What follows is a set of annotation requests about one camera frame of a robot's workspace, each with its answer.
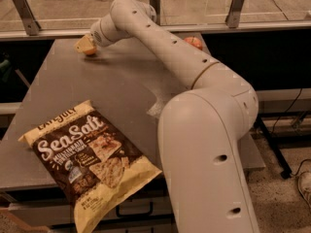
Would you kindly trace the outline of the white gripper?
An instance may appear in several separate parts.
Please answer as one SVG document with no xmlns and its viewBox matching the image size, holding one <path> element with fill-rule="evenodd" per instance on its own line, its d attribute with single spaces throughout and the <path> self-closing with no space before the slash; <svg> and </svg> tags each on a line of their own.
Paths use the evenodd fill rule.
<svg viewBox="0 0 311 233">
<path fill-rule="evenodd" d="M 89 34 L 85 34 L 75 44 L 77 52 L 84 53 L 85 50 L 96 48 L 96 44 L 100 47 L 107 47 L 120 39 L 120 33 L 110 15 L 106 15 L 96 21 L 90 27 L 90 34 L 92 37 Z"/>
</svg>

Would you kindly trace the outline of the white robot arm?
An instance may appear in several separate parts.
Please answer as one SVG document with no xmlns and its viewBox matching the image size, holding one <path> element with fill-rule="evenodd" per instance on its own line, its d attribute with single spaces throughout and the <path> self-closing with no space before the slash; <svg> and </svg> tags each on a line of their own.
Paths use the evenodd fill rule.
<svg viewBox="0 0 311 233">
<path fill-rule="evenodd" d="M 238 142 L 253 126 L 252 86 L 216 58 L 156 24 L 155 9 L 114 0 L 90 28 L 106 47 L 137 38 L 186 87 L 162 109 L 160 160 L 179 233 L 259 233 Z"/>
</svg>

